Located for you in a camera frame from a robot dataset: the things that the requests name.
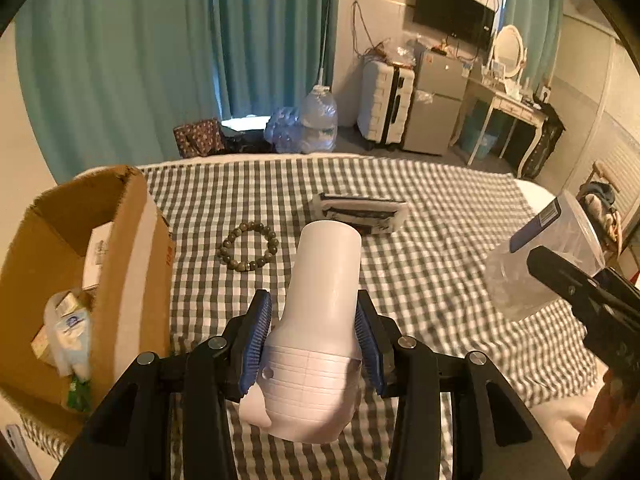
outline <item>checkered tablecloth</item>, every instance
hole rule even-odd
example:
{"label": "checkered tablecloth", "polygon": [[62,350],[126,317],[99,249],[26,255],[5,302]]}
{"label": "checkered tablecloth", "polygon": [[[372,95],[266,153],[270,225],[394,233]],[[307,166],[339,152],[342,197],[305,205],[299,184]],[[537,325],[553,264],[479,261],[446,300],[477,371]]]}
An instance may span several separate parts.
{"label": "checkered tablecloth", "polygon": [[[464,356],[471,349],[484,351],[529,406],[581,394],[594,382],[594,360],[581,343],[583,329],[565,303],[511,323],[489,301],[482,280],[485,256],[532,216],[509,175],[330,156],[163,166],[144,173],[176,241],[171,296],[175,351],[221,333],[232,316],[247,309],[258,288],[271,291],[274,311],[282,312],[300,231],[312,221],[310,201],[325,191],[409,203],[409,218],[398,232],[363,238],[360,271],[360,286],[403,333],[436,352]],[[254,219],[273,226],[281,249],[257,272],[229,272],[214,257],[216,246],[241,221]],[[234,255],[251,259],[264,251],[264,244],[260,236],[242,236]],[[381,400],[367,386],[340,438],[315,446],[286,442],[241,424],[230,404],[239,477],[384,478],[395,410],[395,402]],[[450,478],[445,396],[442,450],[441,476]]]}

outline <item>beaded bracelet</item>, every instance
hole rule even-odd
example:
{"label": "beaded bracelet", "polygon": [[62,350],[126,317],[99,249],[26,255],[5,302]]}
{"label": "beaded bracelet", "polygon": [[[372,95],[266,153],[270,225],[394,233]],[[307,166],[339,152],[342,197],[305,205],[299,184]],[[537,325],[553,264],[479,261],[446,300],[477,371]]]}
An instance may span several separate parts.
{"label": "beaded bracelet", "polygon": [[[246,231],[256,231],[264,235],[267,238],[267,250],[264,251],[264,255],[260,258],[256,258],[250,262],[238,262],[233,259],[231,254],[231,247],[233,246],[236,238]],[[275,231],[272,231],[270,227],[262,224],[261,222],[242,222],[238,227],[229,233],[225,241],[216,251],[216,256],[219,256],[223,262],[227,264],[229,269],[236,270],[237,272],[246,272],[248,270],[259,269],[268,264],[273,255],[278,252],[279,241],[276,238]]]}

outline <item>vanity table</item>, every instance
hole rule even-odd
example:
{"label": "vanity table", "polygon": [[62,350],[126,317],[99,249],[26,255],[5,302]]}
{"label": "vanity table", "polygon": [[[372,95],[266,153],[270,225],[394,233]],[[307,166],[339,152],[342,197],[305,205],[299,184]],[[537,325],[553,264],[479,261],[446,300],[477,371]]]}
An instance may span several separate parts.
{"label": "vanity table", "polygon": [[487,111],[486,117],[484,118],[484,123],[482,124],[482,129],[480,130],[480,136],[476,141],[476,145],[474,147],[473,152],[469,156],[466,164],[468,166],[474,161],[476,157],[476,152],[482,143],[482,138],[484,137],[484,133],[489,124],[489,119],[491,118],[491,114],[494,110],[500,110],[507,115],[513,117],[513,124],[509,130],[509,135],[507,136],[507,140],[504,143],[504,147],[500,152],[500,158],[504,156],[504,152],[507,149],[507,145],[513,136],[513,131],[516,127],[517,121],[523,121],[528,124],[532,124],[536,129],[536,133],[529,145],[527,151],[524,153],[522,159],[520,160],[520,165],[518,166],[518,173],[516,175],[517,178],[522,176],[522,170],[524,165],[529,158],[529,155],[533,152],[536,145],[540,142],[540,138],[542,137],[542,125],[546,120],[546,115],[542,113],[540,110],[536,110],[533,107],[530,107],[523,102],[517,101],[509,97],[504,92],[496,90],[491,86],[487,86],[482,84],[481,81],[477,79],[469,78],[466,83],[465,95],[463,97],[462,106],[460,107],[460,113],[458,115],[458,122],[456,126],[456,131],[451,139],[450,145],[454,145],[458,139],[460,138],[460,133],[462,132],[462,126],[465,122],[465,119],[474,109],[476,102],[482,101],[488,103],[489,109]]}
{"label": "vanity table", "polygon": [[[507,145],[513,136],[517,121],[531,124],[536,129],[533,140],[518,166],[517,177],[520,178],[529,155],[531,155],[536,145],[540,142],[542,125],[546,120],[546,115],[542,111],[526,105],[520,100],[520,78],[522,77],[522,70],[527,63],[527,49],[524,47],[522,37],[516,27],[507,25],[500,30],[500,33],[496,35],[492,42],[488,59],[487,67],[482,67],[482,70],[474,70],[466,84],[456,129],[451,138],[450,145],[454,145],[460,138],[465,120],[473,111],[476,103],[478,101],[488,103],[489,109],[484,118],[482,129],[466,164],[470,166],[474,161],[492,112],[494,110],[500,110],[513,117],[513,124],[509,130],[509,135],[504,143],[504,147],[500,152],[500,158],[504,156]],[[507,88],[510,89],[508,94],[503,91]]]}

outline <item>wall-mounted tv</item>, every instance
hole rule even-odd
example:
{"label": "wall-mounted tv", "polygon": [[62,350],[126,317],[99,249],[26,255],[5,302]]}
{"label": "wall-mounted tv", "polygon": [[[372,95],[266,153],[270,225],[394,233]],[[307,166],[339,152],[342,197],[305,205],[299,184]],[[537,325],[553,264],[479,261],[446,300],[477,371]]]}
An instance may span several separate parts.
{"label": "wall-mounted tv", "polygon": [[414,23],[488,50],[495,12],[475,0],[415,0]]}

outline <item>teal curtain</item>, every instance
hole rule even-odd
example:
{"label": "teal curtain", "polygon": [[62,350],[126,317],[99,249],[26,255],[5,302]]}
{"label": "teal curtain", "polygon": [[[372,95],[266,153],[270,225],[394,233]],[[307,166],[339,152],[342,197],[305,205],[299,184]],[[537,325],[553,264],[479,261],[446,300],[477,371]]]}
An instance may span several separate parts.
{"label": "teal curtain", "polygon": [[172,129],[215,117],[210,0],[28,0],[20,85],[58,182],[179,158]]}
{"label": "teal curtain", "polygon": [[[338,0],[212,0],[216,94],[222,118],[296,106],[334,68]],[[326,32],[324,51],[322,35]]]}
{"label": "teal curtain", "polygon": [[527,65],[521,82],[530,78],[535,90],[544,81],[558,49],[558,37],[564,0],[507,0],[504,8],[504,24],[515,25],[524,41]]}

